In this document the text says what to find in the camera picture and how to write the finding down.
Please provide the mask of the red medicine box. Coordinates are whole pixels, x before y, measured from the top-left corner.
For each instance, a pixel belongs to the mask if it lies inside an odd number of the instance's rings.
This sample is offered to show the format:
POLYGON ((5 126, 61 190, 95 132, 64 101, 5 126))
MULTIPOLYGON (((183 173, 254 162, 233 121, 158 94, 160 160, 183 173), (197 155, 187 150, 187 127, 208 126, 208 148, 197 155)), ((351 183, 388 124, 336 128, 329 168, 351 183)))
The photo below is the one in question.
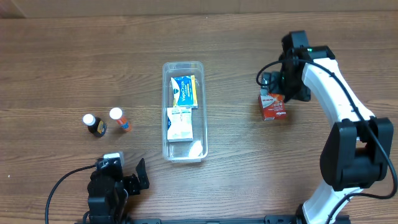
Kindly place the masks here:
POLYGON ((259 106, 264 121, 284 119, 287 116, 282 95, 275 93, 259 95, 259 106))

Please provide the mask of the dark bottle white cap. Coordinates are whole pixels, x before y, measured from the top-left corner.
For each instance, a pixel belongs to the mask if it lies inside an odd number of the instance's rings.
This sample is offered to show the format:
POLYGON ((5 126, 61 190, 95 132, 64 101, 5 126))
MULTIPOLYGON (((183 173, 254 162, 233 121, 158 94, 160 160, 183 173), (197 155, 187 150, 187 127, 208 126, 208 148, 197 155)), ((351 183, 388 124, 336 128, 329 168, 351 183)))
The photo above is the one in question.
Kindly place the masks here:
POLYGON ((97 138, 105 135, 107 130, 106 123, 99 117, 93 114, 85 114, 82 118, 83 123, 87 126, 89 132, 97 138))

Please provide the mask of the orange tube white cap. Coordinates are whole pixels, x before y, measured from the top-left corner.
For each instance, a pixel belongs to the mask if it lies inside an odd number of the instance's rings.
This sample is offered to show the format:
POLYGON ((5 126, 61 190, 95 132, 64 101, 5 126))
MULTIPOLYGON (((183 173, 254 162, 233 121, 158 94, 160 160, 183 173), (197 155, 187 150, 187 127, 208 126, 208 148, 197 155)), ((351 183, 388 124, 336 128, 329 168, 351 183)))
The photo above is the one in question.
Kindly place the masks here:
POLYGON ((109 112, 109 116, 111 119, 115 120, 125 132, 129 132, 131 130, 131 125, 124 116, 121 108, 112 108, 109 112))

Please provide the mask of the white medicine box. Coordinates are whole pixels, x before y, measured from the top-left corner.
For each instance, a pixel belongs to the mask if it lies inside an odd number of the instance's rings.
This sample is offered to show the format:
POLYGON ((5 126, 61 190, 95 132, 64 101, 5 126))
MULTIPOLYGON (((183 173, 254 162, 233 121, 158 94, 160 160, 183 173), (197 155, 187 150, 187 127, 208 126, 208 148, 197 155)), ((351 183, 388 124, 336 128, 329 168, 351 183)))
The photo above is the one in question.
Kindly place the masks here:
POLYGON ((167 108, 167 121, 168 142, 193 140, 192 108, 190 106, 167 108))

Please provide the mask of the blue VapoDrops box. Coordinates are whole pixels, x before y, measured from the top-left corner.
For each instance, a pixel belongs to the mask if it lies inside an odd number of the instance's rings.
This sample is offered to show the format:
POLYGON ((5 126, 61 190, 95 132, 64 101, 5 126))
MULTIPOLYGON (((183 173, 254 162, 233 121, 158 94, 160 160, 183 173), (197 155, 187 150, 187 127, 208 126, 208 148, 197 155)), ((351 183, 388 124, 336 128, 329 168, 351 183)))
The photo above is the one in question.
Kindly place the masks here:
POLYGON ((194 75, 172 77, 173 107, 190 106, 198 108, 197 90, 194 75))

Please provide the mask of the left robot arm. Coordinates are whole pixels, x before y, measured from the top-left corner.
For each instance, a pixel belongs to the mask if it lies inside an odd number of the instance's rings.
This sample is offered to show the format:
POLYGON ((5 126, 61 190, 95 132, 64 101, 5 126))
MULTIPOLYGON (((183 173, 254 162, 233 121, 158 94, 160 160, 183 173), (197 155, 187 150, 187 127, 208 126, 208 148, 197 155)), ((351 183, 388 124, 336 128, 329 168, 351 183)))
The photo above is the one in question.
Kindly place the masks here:
POLYGON ((100 159, 87 186, 87 218, 90 223, 131 223, 131 219, 124 214, 127 200, 149 186, 144 159, 136 166, 136 173, 129 176, 123 174, 121 158, 100 159))

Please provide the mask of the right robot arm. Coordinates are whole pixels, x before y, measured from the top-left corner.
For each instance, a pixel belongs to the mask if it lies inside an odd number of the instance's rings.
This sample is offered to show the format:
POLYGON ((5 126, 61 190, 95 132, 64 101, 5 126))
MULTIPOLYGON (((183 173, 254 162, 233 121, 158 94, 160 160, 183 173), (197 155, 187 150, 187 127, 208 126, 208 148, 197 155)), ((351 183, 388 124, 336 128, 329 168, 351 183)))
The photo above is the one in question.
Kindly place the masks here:
POLYGON ((373 183, 387 174, 397 179, 390 160, 394 127, 378 118, 356 97, 344 80, 334 53, 325 45, 312 47, 305 31, 282 38, 278 72, 262 68, 259 106, 264 120, 286 116, 290 100, 315 96, 331 128, 320 155, 322 181, 293 215, 268 215, 266 223, 349 223, 341 210, 353 197, 366 197, 373 183))

